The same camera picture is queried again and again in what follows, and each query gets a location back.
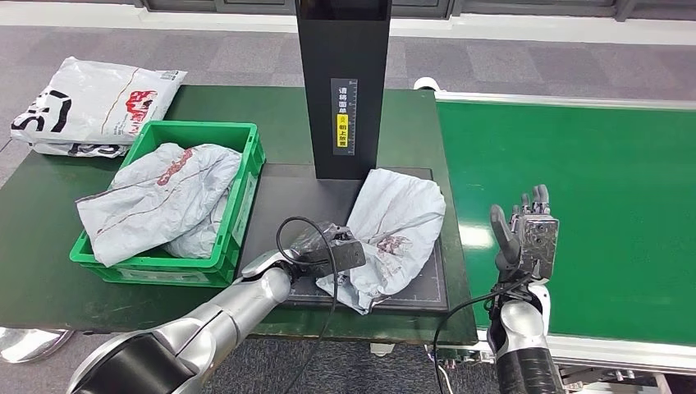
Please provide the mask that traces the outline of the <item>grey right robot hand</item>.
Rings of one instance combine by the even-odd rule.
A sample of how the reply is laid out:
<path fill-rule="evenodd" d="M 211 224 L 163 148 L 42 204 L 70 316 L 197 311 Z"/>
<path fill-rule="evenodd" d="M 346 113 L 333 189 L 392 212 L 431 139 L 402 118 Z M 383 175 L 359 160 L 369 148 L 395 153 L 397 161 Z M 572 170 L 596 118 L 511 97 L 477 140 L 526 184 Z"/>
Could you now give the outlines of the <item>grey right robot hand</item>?
<path fill-rule="evenodd" d="M 507 217 L 501 206 L 489 211 L 493 234 L 499 246 L 496 265 L 502 273 L 520 269 L 549 278 L 556 254 L 559 221 L 551 215 L 550 196 L 544 184 L 533 188 L 533 196 L 521 196 Z"/>

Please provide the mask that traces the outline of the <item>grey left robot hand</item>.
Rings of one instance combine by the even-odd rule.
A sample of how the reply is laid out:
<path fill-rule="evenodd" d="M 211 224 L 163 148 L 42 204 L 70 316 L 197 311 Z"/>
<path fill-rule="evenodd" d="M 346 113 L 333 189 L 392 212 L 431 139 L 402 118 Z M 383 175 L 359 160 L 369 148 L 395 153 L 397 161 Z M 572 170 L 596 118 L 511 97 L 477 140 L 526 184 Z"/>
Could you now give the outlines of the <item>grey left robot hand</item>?
<path fill-rule="evenodd" d="M 297 259 L 306 263 L 329 264 L 327 241 L 332 248 L 355 241 L 349 227 L 332 222 L 318 222 L 317 228 L 309 225 L 291 243 Z"/>

